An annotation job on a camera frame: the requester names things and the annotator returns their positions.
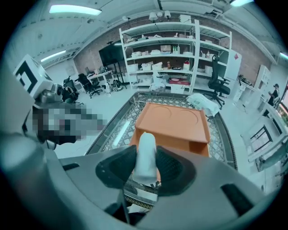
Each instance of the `black monitor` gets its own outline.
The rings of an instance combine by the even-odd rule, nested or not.
[[[108,66],[124,60],[121,41],[114,42],[102,50],[99,50],[99,54],[103,66]]]

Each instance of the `orange tray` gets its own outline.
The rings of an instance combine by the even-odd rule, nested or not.
[[[135,122],[130,145],[144,133],[155,136],[156,144],[209,156],[210,133],[204,111],[148,102]]]

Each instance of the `ceiling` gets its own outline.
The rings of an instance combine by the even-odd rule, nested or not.
[[[50,14],[53,4],[81,5],[100,9],[102,13],[98,16]],[[123,23],[122,16],[134,19],[160,9],[203,15],[239,27],[274,62],[279,52],[285,51],[277,31],[254,3],[232,8],[229,0],[40,0],[20,22],[4,56],[9,60],[9,67],[14,69],[27,53],[39,61],[51,54],[67,51],[61,57],[42,63],[48,67],[73,58],[93,39]]]

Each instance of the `red box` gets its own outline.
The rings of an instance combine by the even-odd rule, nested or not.
[[[190,85],[190,82],[188,79],[185,78],[178,78],[179,81],[173,81],[171,78],[169,78],[169,84],[184,84],[184,85]]]

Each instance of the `person wearing black shirt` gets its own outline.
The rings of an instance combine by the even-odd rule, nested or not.
[[[270,99],[269,99],[269,101],[268,101],[268,104],[269,104],[269,105],[272,105],[272,106],[274,105],[275,99],[276,99],[277,97],[279,97],[279,85],[278,85],[278,84],[275,84],[275,85],[274,85],[274,88],[275,88],[275,90],[274,90],[273,93],[268,92],[269,95],[270,95]],[[269,111],[266,110],[265,113],[263,114],[263,116],[267,116],[268,114],[269,114]]]

